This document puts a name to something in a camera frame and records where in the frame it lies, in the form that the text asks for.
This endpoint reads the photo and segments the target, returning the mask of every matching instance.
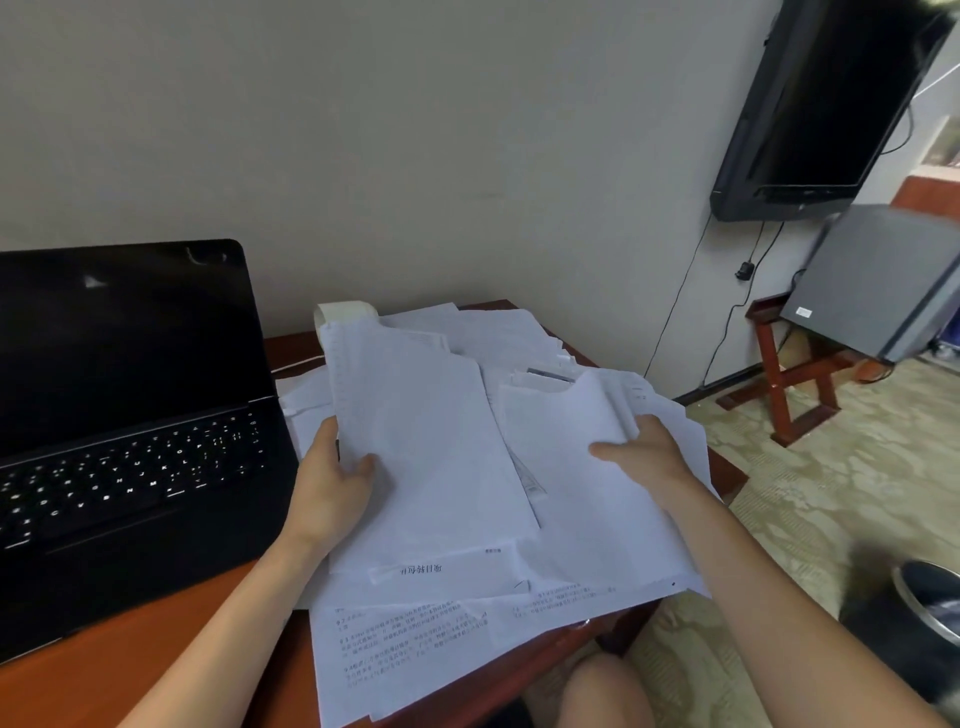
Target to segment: person's left hand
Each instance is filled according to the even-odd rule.
[[[354,473],[337,457],[337,418],[324,420],[297,470],[297,483],[280,539],[304,544],[326,555],[360,520],[370,500],[373,455],[364,456]]]

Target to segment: baseboard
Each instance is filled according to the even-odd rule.
[[[707,397],[712,397],[718,392],[723,392],[728,387],[733,387],[735,384],[747,381],[747,379],[753,379],[760,374],[763,374],[763,365],[755,364],[752,367],[747,367],[746,369],[741,369],[739,372],[724,376],[722,379],[717,379],[706,387],[699,387],[692,392],[687,392],[685,395],[675,397],[674,402],[688,407],[695,402],[705,400]]]

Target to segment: hand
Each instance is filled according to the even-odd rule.
[[[373,455],[357,464],[356,472],[345,473],[337,457],[337,418],[324,420],[313,445],[297,470],[297,483],[290,498],[290,510],[280,533],[287,543],[306,544],[326,554],[360,520],[373,484]]]
[[[634,482],[639,483],[664,510],[677,493],[702,484],[686,466],[684,456],[670,431],[654,415],[636,418],[640,433],[636,439],[616,445],[593,443],[590,454],[620,466]]]

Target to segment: keyboard key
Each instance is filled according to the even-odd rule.
[[[0,470],[0,547],[120,518],[263,470],[247,411]]]

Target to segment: trash can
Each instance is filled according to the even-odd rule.
[[[908,561],[841,621],[928,703],[960,686],[960,575],[953,571]]]

